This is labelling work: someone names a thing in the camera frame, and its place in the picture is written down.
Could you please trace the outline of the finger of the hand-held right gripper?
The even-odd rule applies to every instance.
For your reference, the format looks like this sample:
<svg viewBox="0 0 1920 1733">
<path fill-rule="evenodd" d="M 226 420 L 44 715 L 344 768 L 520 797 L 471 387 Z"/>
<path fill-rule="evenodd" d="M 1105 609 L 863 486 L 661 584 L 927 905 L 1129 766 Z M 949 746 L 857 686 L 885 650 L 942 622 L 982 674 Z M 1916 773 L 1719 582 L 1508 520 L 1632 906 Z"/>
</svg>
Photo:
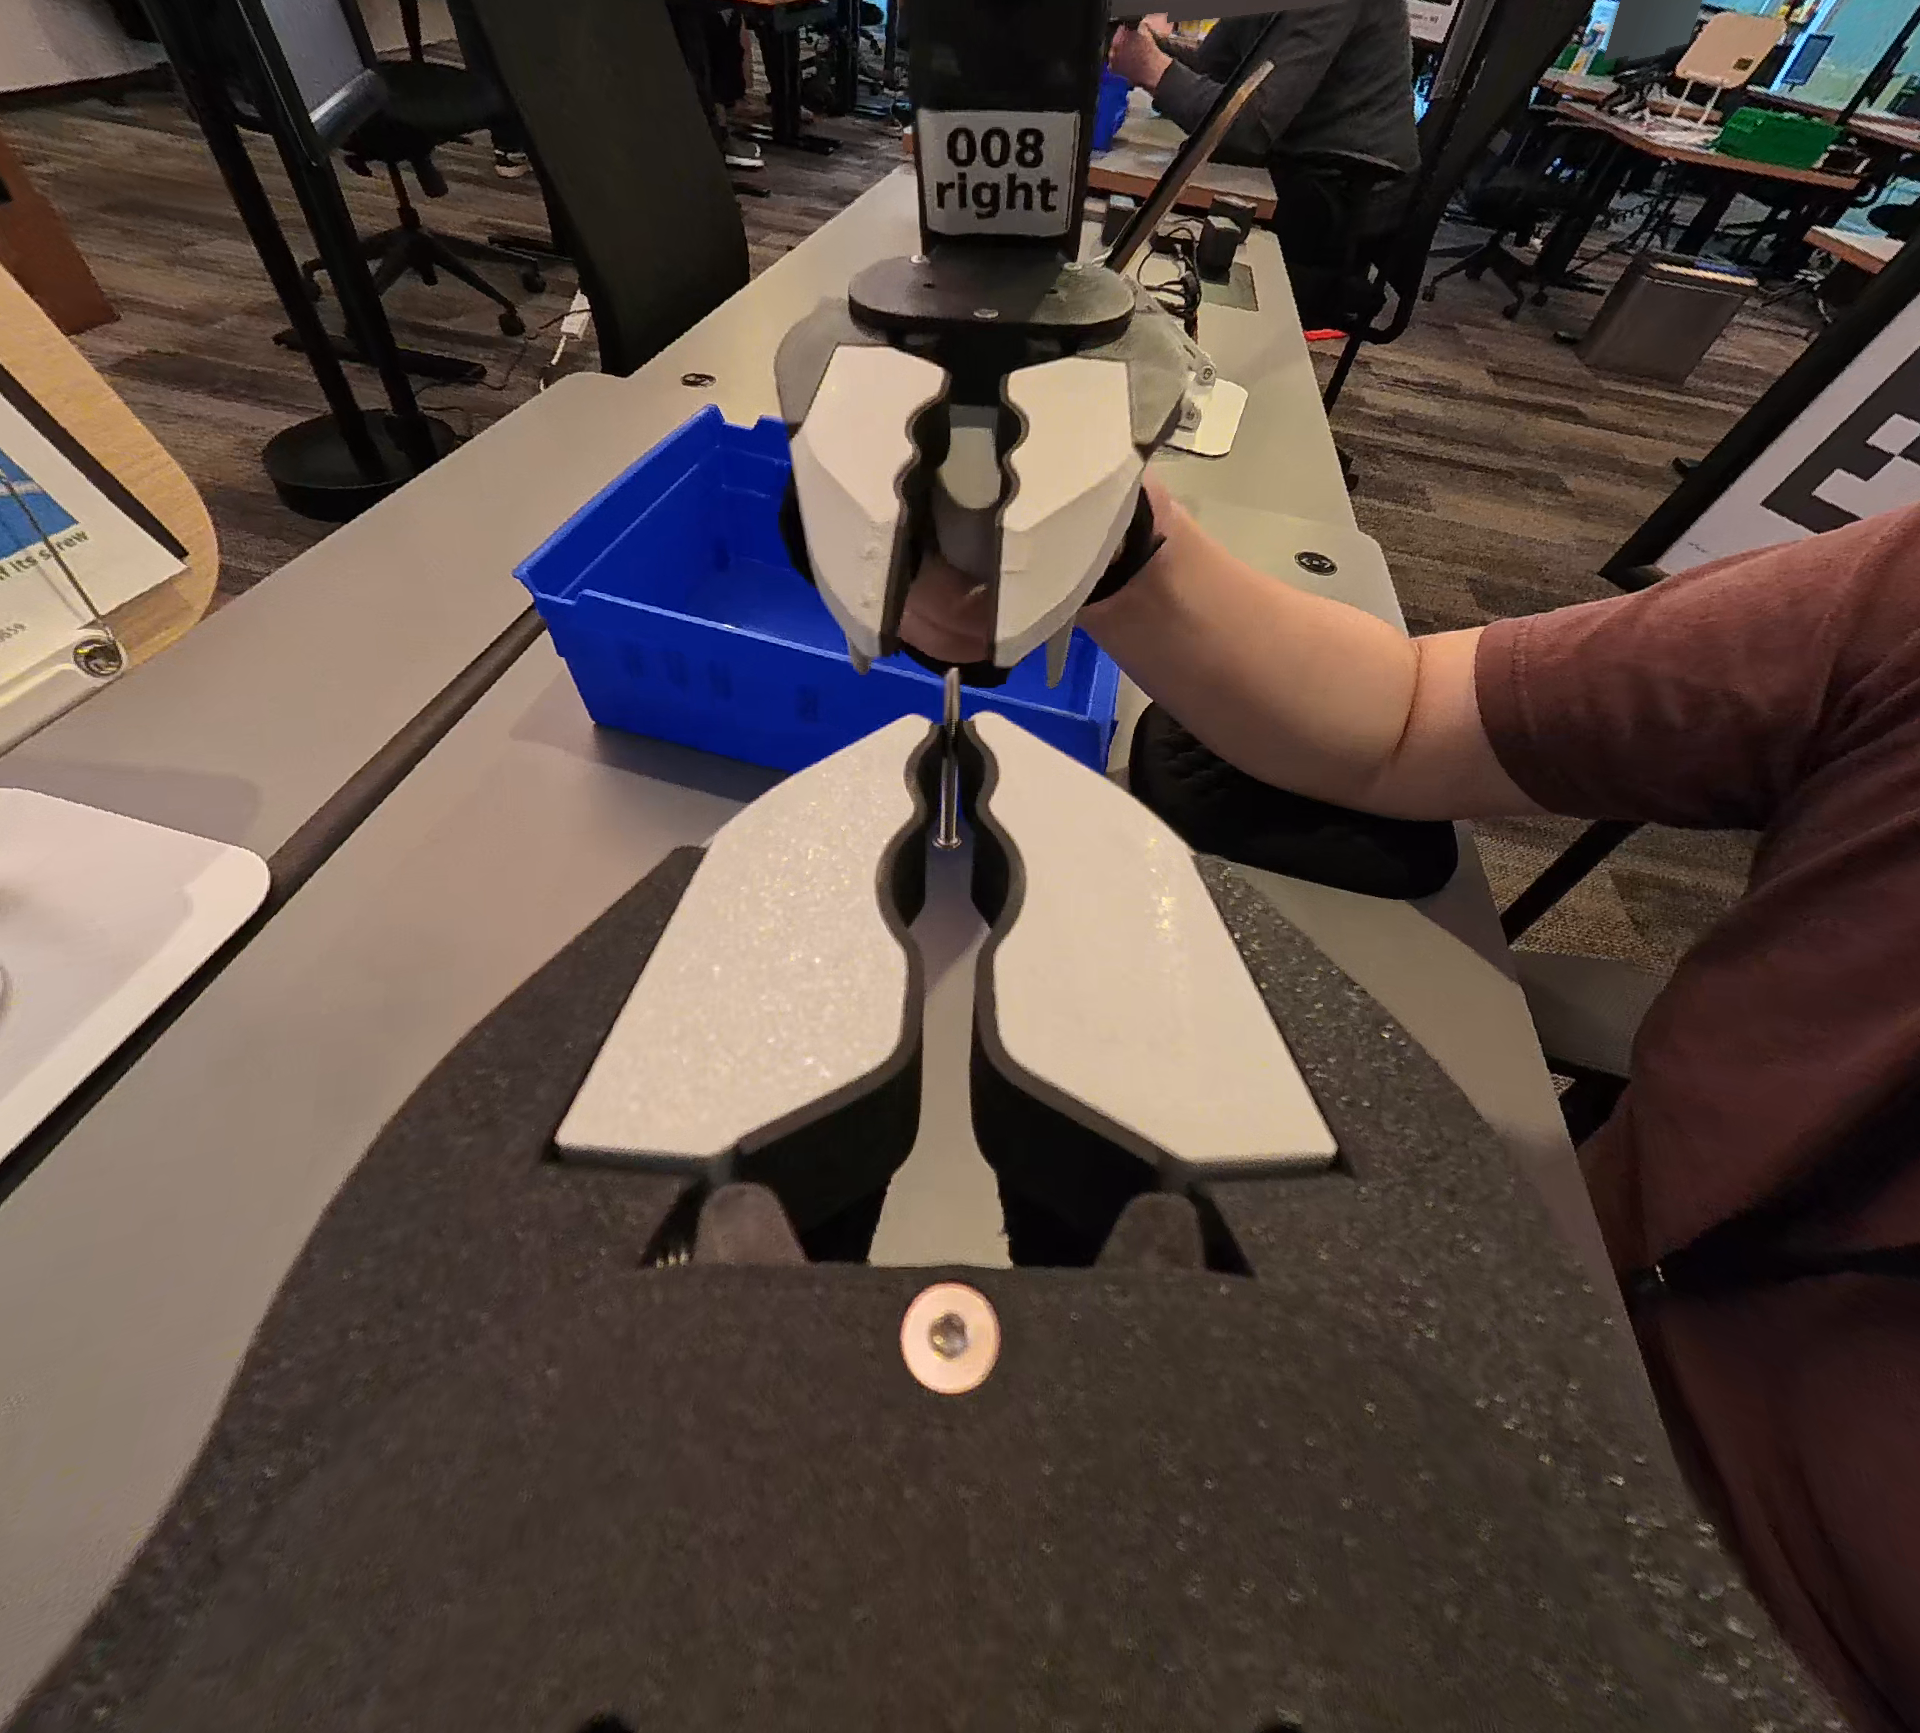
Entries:
<svg viewBox="0 0 1920 1733">
<path fill-rule="evenodd" d="M 1003 460 L 990 663 L 1011 671 L 1079 622 L 1135 523 L 1145 460 L 1123 360 L 1024 366 L 1003 391 L 1019 437 Z"/>
<path fill-rule="evenodd" d="M 901 648 L 924 458 L 916 428 L 947 399 L 949 371 L 936 361 L 841 343 L 790 441 L 813 581 L 857 673 Z"/>
</svg>

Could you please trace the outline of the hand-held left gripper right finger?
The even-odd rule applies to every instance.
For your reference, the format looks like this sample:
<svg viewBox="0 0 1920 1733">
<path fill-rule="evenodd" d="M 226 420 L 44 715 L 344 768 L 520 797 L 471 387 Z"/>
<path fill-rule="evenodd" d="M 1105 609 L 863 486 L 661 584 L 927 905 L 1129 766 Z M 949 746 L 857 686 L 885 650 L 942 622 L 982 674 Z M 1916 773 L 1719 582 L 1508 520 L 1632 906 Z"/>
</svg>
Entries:
<svg viewBox="0 0 1920 1733">
<path fill-rule="evenodd" d="M 1011 719 L 964 723 L 970 1110 L 1017 1266 L 1091 1266 L 1129 1207 L 1323 1176 L 1332 1124 L 1188 844 Z"/>
</svg>

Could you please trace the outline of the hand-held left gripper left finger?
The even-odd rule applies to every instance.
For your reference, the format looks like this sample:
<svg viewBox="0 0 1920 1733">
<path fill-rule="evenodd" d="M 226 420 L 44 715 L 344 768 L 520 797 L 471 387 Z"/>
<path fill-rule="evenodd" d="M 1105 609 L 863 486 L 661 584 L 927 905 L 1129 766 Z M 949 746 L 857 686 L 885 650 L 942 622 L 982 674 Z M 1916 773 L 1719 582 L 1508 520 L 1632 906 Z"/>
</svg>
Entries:
<svg viewBox="0 0 1920 1733">
<path fill-rule="evenodd" d="M 559 1123 L 571 1164 L 756 1185 L 802 1251 L 863 1262 L 922 1112 L 940 730 L 885 725 L 700 851 Z"/>
</svg>

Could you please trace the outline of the printed instruction sheet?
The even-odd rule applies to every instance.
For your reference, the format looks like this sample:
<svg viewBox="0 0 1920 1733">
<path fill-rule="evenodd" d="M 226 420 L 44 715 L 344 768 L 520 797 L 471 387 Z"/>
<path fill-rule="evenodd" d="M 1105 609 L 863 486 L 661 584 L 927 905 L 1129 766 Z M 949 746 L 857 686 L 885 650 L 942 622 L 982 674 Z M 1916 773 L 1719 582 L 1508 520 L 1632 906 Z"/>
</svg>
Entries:
<svg viewBox="0 0 1920 1733">
<path fill-rule="evenodd" d="M 3 674 L 52 660 L 187 568 L 180 541 L 3 377 Z"/>
</svg>

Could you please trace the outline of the instruction sheet on stand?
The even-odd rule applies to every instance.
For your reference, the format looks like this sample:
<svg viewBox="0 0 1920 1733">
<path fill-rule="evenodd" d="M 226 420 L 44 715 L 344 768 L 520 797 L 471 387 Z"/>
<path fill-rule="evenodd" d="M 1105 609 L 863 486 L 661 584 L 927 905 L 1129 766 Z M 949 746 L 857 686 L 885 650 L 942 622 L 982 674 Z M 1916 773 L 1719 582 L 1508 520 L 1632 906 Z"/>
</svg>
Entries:
<svg viewBox="0 0 1920 1733">
<path fill-rule="evenodd" d="M 3 749 L 12 750 L 180 642 L 213 607 L 220 543 L 175 456 L 11 274 L 3 275 L 5 375 L 33 394 L 187 553 L 187 568 L 175 581 L 104 617 L 47 665 L 12 678 L 3 674 Z"/>
</svg>

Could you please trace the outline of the black wrist rest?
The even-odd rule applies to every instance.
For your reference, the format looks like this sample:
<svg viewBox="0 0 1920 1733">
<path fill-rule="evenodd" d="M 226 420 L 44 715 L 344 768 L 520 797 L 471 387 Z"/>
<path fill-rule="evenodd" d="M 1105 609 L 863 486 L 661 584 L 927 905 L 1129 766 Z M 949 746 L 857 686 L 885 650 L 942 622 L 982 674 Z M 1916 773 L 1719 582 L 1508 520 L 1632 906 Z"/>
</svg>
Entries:
<svg viewBox="0 0 1920 1733">
<path fill-rule="evenodd" d="M 1132 730 L 1126 784 L 1196 855 L 1356 897 L 1414 903 L 1460 869 L 1451 820 L 1411 820 L 1313 801 L 1257 780 L 1160 704 Z"/>
</svg>

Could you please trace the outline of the grey trash can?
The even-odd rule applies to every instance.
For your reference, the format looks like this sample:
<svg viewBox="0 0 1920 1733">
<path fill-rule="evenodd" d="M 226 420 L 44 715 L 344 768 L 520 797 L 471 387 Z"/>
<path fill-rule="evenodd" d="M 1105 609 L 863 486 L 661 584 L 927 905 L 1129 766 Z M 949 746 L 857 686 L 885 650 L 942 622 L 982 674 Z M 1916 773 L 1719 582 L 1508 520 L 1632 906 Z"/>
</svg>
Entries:
<svg viewBox="0 0 1920 1733">
<path fill-rule="evenodd" d="M 1628 261 L 1572 349 L 1598 371 L 1681 385 L 1759 290 L 1743 266 L 1649 250 Z"/>
</svg>

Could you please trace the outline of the tablet on white stand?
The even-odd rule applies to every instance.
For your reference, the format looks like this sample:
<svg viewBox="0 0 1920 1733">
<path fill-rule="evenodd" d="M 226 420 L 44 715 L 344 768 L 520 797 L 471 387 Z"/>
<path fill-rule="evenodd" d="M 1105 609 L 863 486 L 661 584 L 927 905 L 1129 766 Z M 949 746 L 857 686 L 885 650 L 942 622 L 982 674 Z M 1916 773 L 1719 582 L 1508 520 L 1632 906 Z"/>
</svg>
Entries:
<svg viewBox="0 0 1920 1733">
<path fill-rule="evenodd" d="M 1126 274 L 1131 266 L 1148 247 L 1164 215 L 1180 205 L 1180 195 L 1192 176 L 1213 162 L 1223 138 L 1228 134 L 1248 100 L 1262 88 L 1275 62 L 1251 54 L 1226 89 L 1214 100 L 1202 123 L 1186 136 L 1173 160 L 1164 165 L 1159 184 L 1152 185 L 1141 205 L 1116 229 L 1112 243 L 1101 256 L 1101 266 L 1111 272 Z"/>
</svg>

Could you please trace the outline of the white stand base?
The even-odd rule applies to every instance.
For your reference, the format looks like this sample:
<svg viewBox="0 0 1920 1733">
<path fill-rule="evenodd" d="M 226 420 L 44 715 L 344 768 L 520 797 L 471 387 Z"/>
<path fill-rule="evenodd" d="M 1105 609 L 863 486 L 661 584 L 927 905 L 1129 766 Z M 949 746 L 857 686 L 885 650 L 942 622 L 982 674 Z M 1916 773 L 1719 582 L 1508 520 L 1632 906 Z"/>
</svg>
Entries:
<svg viewBox="0 0 1920 1733">
<path fill-rule="evenodd" d="M 1191 379 L 1164 449 L 1199 458 L 1224 458 L 1237 444 L 1248 390 L 1226 377 Z"/>
<path fill-rule="evenodd" d="M 270 885 L 250 851 L 3 793 L 6 1158 L 263 910 Z"/>
</svg>

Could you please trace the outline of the green plastic bin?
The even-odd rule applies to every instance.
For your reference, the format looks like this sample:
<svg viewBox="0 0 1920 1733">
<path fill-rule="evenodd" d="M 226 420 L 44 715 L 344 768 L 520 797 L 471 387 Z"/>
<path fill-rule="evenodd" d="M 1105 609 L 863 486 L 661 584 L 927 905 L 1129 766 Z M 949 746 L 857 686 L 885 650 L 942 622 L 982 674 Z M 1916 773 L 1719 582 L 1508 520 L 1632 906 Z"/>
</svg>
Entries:
<svg viewBox="0 0 1920 1733">
<path fill-rule="evenodd" d="M 1713 150 L 1759 165 L 1820 170 L 1838 138 L 1823 117 L 1748 104 L 1725 116 Z"/>
</svg>

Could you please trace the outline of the black mesh office chair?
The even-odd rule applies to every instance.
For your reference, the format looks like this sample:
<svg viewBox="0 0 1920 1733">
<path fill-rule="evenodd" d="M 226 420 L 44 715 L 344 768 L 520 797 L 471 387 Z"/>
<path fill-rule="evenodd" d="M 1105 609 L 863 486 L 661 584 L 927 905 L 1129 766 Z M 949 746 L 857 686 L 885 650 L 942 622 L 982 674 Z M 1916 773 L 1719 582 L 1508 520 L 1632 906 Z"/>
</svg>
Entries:
<svg viewBox="0 0 1920 1733">
<path fill-rule="evenodd" d="M 1414 316 L 1435 236 L 1493 136 L 1531 100 L 1543 74 L 1585 25 L 1595 0 L 1494 0 L 1456 85 L 1430 101 L 1423 165 L 1391 232 L 1358 242 L 1369 272 L 1347 342 L 1323 387 L 1335 411 L 1366 346 L 1397 340 Z"/>
<path fill-rule="evenodd" d="M 596 352 L 633 375 L 751 282 L 744 213 L 664 0 L 451 0 L 525 136 Z"/>
</svg>

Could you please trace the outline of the person's right hand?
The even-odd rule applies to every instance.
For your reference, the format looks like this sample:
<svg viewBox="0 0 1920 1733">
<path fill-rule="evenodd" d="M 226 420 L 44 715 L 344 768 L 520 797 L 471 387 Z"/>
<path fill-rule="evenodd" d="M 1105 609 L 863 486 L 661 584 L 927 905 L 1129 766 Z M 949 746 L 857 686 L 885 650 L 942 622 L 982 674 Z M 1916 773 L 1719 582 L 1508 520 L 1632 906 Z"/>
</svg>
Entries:
<svg viewBox="0 0 1920 1733">
<path fill-rule="evenodd" d="M 1204 537 L 1188 510 L 1156 478 L 1137 500 L 1101 597 L 1075 617 L 1116 663 L 1154 690 L 1223 642 L 1223 586 L 1237 584 L 1233 553 Z M 986 582 L 942 556 L 921 565 L 901 617 L 901 638 L 934 665 L 990 665 L 997 617 Z"/>
</svg>

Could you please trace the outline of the wooden document stand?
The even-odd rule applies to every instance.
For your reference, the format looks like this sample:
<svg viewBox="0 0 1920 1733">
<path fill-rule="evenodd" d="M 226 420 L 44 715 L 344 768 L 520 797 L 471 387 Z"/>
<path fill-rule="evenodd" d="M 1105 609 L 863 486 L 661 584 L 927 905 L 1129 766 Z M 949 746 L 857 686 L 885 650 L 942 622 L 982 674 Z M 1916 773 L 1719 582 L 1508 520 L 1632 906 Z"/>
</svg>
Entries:
<svg viewBox="0 0 1920 1733">
<path fill-rule="evenodd" d="M 1672 64 L 1679 85 L 1674 116 L 1705 121 L 1728 89 L 1748 85 L 1765 60 L 1786 36 L 1778 13 L 1723 10 L 1700 25 Z"/>
</svg>

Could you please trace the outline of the person's maroon shirt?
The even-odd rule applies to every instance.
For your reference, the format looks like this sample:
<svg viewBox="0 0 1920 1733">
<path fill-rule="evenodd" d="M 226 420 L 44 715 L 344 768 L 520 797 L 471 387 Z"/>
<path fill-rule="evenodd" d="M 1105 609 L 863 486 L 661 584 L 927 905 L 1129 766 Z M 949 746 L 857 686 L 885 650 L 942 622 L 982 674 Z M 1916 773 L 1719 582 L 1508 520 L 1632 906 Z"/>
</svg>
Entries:
<svg viewBox="0 0 1920 1733">
<path fill-rule="evenodd" d="M 1538 808 L 1756 836 L 1580 1158 L 1622 1279 L 1739 1218 L 1732 1288 L 1632 1305 L 1674 1449 L 1858 1729 L 1916 1729 L 1918 525 L 1885 512 L 1490 625 L 1477 699 Z"/>
</svg>

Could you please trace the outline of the black swivel office chair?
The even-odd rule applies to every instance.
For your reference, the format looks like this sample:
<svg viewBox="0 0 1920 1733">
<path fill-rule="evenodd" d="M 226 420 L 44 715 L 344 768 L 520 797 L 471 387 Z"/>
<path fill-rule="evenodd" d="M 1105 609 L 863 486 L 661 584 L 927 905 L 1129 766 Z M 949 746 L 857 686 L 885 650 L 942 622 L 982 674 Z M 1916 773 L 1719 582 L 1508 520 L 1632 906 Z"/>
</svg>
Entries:
<svg viewBox="0 0 1920 1733">
<path fill-rule="evenodd" d="M 424 224 L 403 176 L 411 170 L 424 195 L 442 197 L 449 185 L 436 152 L 488 130 L 488 114 L 497 106 L 493 88 L 468 66 L 429 60 L 421 0 L 397 0 L 397 3 L 407 31 L 407 57 L 376 62 L 386 101 L 343 143 L 343 158 L 353 171 L 365 177 L 379 171 L 386 176 L 397 205 L 397 226 L 372 232 L 359 242 L 360 253 L 371 261 L 374 293 L 385 295 L 403 278 L 429 286 L 461 279 L 493 301 L 502 333 L 522 336 L 527 323 L 517 299 L 479 268 L 487 263 L 515 270 L 531 293 L 546 290 L 542 268 L 490 239 L 434 232 Z"/>
</svg>

